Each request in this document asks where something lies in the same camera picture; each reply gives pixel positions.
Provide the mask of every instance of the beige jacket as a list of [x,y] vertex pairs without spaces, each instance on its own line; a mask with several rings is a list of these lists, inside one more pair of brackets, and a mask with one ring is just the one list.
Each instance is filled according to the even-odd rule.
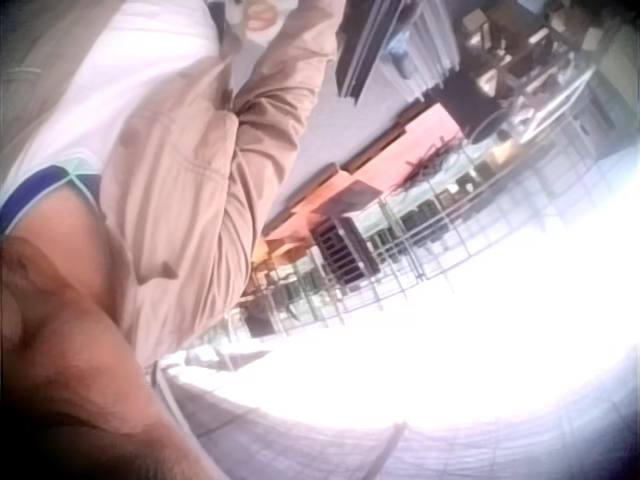
[[[120,2],[76,3],[93,5],[95,28]],[[118,288],[115,321],[141,365],[179,349],[237,302],[335,54],[343,8],[344,0],[300,0],[234,98],[228,91],[236,51],[230,37],[220,58],[169,79],[126,122],[103,172],[100,206]],[[95,40],[99,31],[88,37]],[[82,58],[82,49],[74,48],[70,74],[69,66],[76,62],[77,68]],[[46,118],[52,102],[46,88],[53,95],[64,91],[68,79],[56,75],[62,80],[54,87],[49,82],[29,97],[43,102],[30,106],[30,117],[14,108],[19,113],[10,121],[11,136],[3,138],[3,168],[26,141],[25,132]]]

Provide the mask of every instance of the person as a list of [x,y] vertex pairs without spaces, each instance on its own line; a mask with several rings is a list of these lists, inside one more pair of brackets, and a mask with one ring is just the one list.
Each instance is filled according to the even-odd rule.
[[242,293],[343,9],[300,0],[235,95],[242,25],[203,0],[3,14],[3,457],[22,476],[221,477],[143,369]]

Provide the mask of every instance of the bright light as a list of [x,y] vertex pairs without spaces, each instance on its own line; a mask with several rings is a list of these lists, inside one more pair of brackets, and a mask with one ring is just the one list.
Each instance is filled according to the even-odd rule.
[[187,383],[333,428],[424,428],[531,415],[604,374],[640,339],[638,181],[570,229],[546,220],[348,328],[283,341],[236,374]]

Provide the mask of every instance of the dark object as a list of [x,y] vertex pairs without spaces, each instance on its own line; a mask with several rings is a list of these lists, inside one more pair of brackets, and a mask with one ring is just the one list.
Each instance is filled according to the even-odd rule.
[[244,323],[251,338],[268,337],[276,333],[271,321],[271,310],[264,294],[252,298],[244,305]]
[[433,89],[431,94],[472,144],[493,135],[509,115],[495,98],[486,95],[476,81],[462,71],[449,75],[442,88]]
[[367,275],[380,273],[380,266],[349,217],[328,220],[311,232],[325,264],[336,281],[347,286]]
[[341,27],[346,41],[336,67],[341,97],[358,101],[373,66],[392,35],[403,5],[403,0],[356,0],[349,3]]

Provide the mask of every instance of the tiled floor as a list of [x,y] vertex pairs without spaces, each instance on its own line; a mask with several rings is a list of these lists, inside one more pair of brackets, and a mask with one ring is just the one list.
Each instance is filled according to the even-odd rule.
[[198,367],[173,369],[170,384],[194,434],[231,479],[599,480],[614,478],[638,449],[637,361],[630,352],[610,375],[535,415],[443,429],[409,420],[377,477],[366,474],[393,424],[339,429],[280,418],[180,380],[180,368]]

